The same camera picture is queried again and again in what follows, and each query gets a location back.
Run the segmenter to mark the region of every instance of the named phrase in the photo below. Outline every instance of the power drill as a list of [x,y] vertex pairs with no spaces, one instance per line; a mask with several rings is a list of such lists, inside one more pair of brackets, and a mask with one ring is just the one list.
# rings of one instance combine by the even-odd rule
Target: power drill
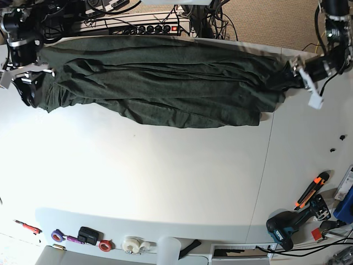
[[270,218],[266,222],[267,231],[274,241],[286,250],[292,250],[292,235],[299,231],[299,228],[311,217],[316,216],[319,221],[331,218],[331,213],[326,205],[325,200],[320,194],[316,195],[310,205],[300,211],[284,211]]

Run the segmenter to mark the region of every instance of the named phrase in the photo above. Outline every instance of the blue container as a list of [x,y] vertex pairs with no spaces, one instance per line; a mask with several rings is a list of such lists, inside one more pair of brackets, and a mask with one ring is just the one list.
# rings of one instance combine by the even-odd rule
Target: blue container
[[344,200],[337,205],[333,215],[347,224],[353,222],[353,188],[349,190]]

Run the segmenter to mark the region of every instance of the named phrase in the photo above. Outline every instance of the beige carpet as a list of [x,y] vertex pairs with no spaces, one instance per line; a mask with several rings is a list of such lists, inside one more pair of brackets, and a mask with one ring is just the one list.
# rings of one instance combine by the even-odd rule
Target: beige carpet
[[[309,43],[317,43],[314,30],[317,4],[317,0],[231,0],[223,11],[236,26],[239,41],[302,50]],[[136,11],[171,10],[172,7],[141,4]],[[231,27],[227,32],[235,40]],[[314,50],[313,45],[306,49]]]

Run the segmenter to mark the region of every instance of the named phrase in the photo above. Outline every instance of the red tape roll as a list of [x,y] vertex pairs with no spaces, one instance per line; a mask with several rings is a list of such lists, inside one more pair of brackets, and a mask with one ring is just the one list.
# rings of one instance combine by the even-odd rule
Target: red tape roll
[[111,250],[111,243],[108,240],[102,240],[99,242],[99,249],[104,252],[109,252]]

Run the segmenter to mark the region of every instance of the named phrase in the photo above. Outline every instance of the red screwdriver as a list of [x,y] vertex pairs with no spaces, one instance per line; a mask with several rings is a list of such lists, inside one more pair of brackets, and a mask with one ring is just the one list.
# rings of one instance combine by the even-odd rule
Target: red screwdriver
[[39,233],[41,232],[40,229],[35,228],[35,227],[33,227],[33,226],[30,226],[30,225],[27,225],[27,224],[25,224],[24,222],[20,222],[20,221],[17,221],[17,220],[14,220],[14,221],[15,221],[17,224],[22,225],[24,228],[27,228],[27,229],[31,230],[35,235],[37,235],[37,234],[39,234]]

